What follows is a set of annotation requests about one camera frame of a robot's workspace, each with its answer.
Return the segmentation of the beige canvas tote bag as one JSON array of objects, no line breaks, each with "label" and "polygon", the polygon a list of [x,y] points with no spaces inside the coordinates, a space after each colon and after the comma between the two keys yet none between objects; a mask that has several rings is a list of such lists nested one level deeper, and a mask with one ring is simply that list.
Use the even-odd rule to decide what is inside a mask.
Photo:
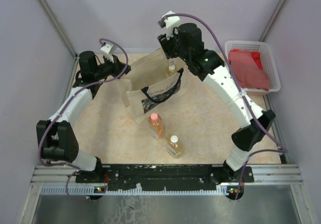
[{"label": "beige canvas tote bag", "polygon": [[189,73],[184,61],[174,60],[175,73],[167,74],[170,61],[162,49],[136,60],[131,70],[117,82],[122,101],[136,123],[170,105],[187,92]]}]

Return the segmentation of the amber bottle white cap tall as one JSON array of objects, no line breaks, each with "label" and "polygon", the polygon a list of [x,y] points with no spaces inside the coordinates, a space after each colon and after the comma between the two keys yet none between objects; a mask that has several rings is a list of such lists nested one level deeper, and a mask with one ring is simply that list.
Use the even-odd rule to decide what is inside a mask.
[{"label": "amber bottle white cap tall", "polygon": [[175,65],[170,65],[167,69],[166,69],[166,74],[168,77],[174,75],[177,72],[177,68]]}]

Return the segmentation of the orange bottle pink cap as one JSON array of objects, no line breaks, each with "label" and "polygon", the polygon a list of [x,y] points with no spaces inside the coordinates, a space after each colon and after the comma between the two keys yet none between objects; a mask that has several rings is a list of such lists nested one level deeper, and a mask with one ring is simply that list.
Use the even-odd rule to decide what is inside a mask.
[{"label": "orange bottle pink cap", "polygon": [[163,120],[157,113],[152,113],[148,118],[148,124],[155,139],[161,139],[164,134]]}]

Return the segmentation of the clear bottle dark cap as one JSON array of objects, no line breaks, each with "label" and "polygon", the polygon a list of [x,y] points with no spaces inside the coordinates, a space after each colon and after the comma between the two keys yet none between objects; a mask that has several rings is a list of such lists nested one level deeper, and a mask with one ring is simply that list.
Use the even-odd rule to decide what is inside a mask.
[{"label": "clear bottle dark cap", "polygon": [[169,62],[169,69],[175,69],[175,59],[171,58],[168,60]]}]

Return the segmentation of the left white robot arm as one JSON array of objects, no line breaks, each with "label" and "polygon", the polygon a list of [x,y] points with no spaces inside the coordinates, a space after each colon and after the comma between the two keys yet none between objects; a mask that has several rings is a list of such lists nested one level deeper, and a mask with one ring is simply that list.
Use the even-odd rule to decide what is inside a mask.
[{"label": "left white robot arm", "polygon": [[104,52],[103,63],[97,61],[93,51],[80,53],[80,69],[69,96],[48,120],[40,120],[36,125],[40,163],[46,167],[73,167],[78,183],[101,181],[104,169],[100,158],[80,149],[73,127],[102,84],[117,80],[131,70],[127,62],[122,63],[110,51]]}]

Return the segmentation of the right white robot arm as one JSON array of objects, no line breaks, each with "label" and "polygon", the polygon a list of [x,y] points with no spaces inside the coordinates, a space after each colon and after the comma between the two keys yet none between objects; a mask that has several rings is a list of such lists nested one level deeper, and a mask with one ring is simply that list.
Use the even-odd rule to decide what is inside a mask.
[{"label": "right white robot arm", "polygon": [[241,168],[251,154],[252,148],[269,131],[275,113],[263,110],[243,91],[239,91],[224,61],[213,50],[206,49],[202,32],[194,23],[174,24],[161,28],[166,33],[158,41],[168,59],[181,58],[188,70],[211,87],[232,111],[240,128],[231,136],[234,147],[223,164],[222,176],[234,182],[242,175]]}]

